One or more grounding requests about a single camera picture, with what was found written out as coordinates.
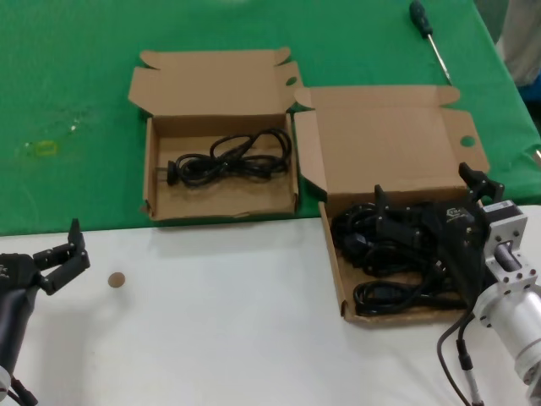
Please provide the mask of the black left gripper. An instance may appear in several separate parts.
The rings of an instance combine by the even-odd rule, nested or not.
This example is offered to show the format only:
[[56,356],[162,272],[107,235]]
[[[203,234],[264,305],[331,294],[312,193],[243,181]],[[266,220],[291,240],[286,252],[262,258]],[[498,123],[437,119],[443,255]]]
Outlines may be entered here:
[[[53,295],[90,267],[79,220],[68,242],[34,255],[1,254],[1,366],[14,369],[39,287]],[[50,270],[47,275],[40,272]]]

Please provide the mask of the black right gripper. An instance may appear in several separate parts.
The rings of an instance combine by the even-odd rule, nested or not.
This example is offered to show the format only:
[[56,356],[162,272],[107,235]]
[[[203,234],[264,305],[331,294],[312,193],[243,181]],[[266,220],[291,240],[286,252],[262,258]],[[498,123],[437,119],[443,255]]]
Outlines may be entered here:
[[454,281],[457,291],[472,308],[485,289],[487,268],[484,246],[487,226],[481,208],[501,203],[505,186],[465,162],[458,167],[467,186],[464,197],[454,200],[422,202],[393,208],[379,184],[374,187],[376,210],[375,237],[406,247],[421,247],[423,225],[435,240],[436,254]]

